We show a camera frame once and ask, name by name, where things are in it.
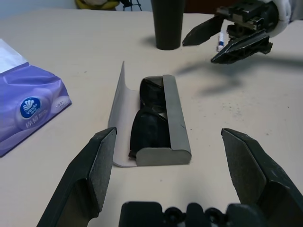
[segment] yellow object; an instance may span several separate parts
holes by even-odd
[[[91,5],[84,3],[81,0],[75,0],[75,2],[80,9],[91,9],[91,10],[112,9],[120,4],[120,1],[115,1],[115,0],[109,0],[108,2],[104,3],[101,6],[91,6]]]

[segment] tripod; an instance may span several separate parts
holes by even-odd
[[[133,0],[129,0],[130,5],[124,5],[123,6],[123,11],[125,11],[125,8],[130,7],[131,11],[133,10],[133,6],[138,6],[140,8],[140,11],[142,11],[141,4],[139,3],[139,0],[137,0],[137,4],[133,4]]]

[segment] wall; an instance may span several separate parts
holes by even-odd
[[[41,8],[75,9],[74,0],[0,0],[0,19]]]

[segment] tissue box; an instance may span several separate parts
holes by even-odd
[[[0,39],[0,157],[71,104],[62,80]]]

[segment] sunglasses lens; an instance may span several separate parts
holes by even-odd
[[[170,148],[167,119],[144,107],[135,116],[129,157],[135,158],[142,148]]]
[[[144,78],[140,85],[141,107],[147,106],[157,113],[166,111],[162,77]]]

